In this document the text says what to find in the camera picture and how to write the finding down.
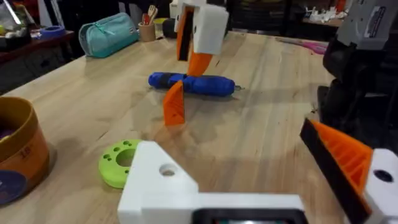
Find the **white orange left gripper right finger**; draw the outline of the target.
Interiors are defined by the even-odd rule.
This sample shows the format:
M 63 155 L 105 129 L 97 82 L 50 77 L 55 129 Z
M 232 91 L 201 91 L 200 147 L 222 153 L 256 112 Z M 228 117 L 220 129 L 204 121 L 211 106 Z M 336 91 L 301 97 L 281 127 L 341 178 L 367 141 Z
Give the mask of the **white orange left gripper right finger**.
M 300 137 L 345 213 L 345 223 L 397 223 L 397 155 L 312 119 Z

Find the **finger of the white orange right gripper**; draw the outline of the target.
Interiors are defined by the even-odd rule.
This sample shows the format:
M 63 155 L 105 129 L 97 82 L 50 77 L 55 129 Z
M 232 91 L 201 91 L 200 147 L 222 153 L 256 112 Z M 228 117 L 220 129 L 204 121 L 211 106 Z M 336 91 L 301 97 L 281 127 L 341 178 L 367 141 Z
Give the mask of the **finger of the white orange right gripper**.
M 189 2 L 193 8 L 193 43 L 187 75 L 204 74 L 214 55 L 221 52 L 229 13 L 221 6 L 205 2 Z
M 193 31 L 194 7 L 185 3 L 177 3 L 174 30 L 177 33 L 177 60 L 187 61 Z

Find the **bare white left gripper left finger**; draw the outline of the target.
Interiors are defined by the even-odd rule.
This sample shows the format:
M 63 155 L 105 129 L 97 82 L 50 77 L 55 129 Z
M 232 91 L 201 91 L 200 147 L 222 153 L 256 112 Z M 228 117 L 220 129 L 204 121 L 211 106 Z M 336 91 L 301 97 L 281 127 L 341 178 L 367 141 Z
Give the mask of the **bare white left gripper left finger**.
M 118 205 L 120 223 L 190 223 L 181 203 L 198 184 L 156 142 L 141 141 Z

